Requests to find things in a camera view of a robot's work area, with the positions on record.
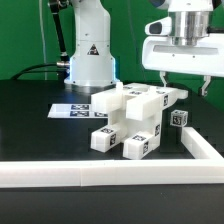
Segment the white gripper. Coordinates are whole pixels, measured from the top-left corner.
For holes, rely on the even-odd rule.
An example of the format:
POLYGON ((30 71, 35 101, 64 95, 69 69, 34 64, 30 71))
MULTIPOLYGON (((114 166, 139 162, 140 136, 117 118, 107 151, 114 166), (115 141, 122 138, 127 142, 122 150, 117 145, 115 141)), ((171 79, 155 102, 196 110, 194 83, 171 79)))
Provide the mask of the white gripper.
POLYGON ((168 86, 166 72, 204 76, 200 94, 205 97, 211 76, 224 77, 224 34, 212 33, 195 46, 176 46, 169 37, 149 36, 143 43, 142 64, 160 71, 164 87, 168 86))

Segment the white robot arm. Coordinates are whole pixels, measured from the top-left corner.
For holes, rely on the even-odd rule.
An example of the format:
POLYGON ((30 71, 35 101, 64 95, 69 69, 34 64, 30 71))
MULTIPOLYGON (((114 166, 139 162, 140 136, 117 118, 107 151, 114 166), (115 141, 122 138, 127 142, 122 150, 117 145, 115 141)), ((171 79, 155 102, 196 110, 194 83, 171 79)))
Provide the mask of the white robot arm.
MULTIPOLYGON (((168 16, 145 26, 142 65, 161 75, 201 75, 206 83, 224 77, 224 28, 210 25, 213 0, 149 0, 168 16)), ((76 20, 76 51, 67 84, 105 87, 115 81, 110 54, 110 15, 100 0, 71 0, 76 20)))

